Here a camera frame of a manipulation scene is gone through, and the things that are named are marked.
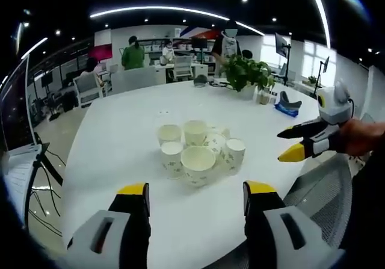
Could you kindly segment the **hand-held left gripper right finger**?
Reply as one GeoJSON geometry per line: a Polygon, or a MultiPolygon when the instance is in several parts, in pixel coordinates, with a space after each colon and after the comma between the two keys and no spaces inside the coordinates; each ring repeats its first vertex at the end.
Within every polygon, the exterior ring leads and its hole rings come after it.
{"type": "Polygon", "coordinates": [[[341,268],[345,251],[328,245],[321,228],[285,206],[273,187],[245,181],[243,192],[249,268],[341,268]]]}

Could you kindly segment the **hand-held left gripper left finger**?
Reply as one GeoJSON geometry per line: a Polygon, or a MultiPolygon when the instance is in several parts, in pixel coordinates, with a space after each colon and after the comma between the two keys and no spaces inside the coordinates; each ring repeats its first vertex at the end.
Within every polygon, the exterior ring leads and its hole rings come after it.
{"type": "Polygon", "coordinates": [[[127,185],[76,230],[57,268],[147,268],[150,235],[149,184],[127,185]]]}

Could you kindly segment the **person's right hand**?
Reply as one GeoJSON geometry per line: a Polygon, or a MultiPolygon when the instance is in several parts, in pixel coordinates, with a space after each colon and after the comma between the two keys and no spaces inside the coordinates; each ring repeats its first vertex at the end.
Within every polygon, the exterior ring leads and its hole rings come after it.
{"type": "Polygon", "coordinates": [[[362,156],[375,150],[384,140],[384,122],[365,123],[350,119],[339,130],[336,152],[362,156]]]}

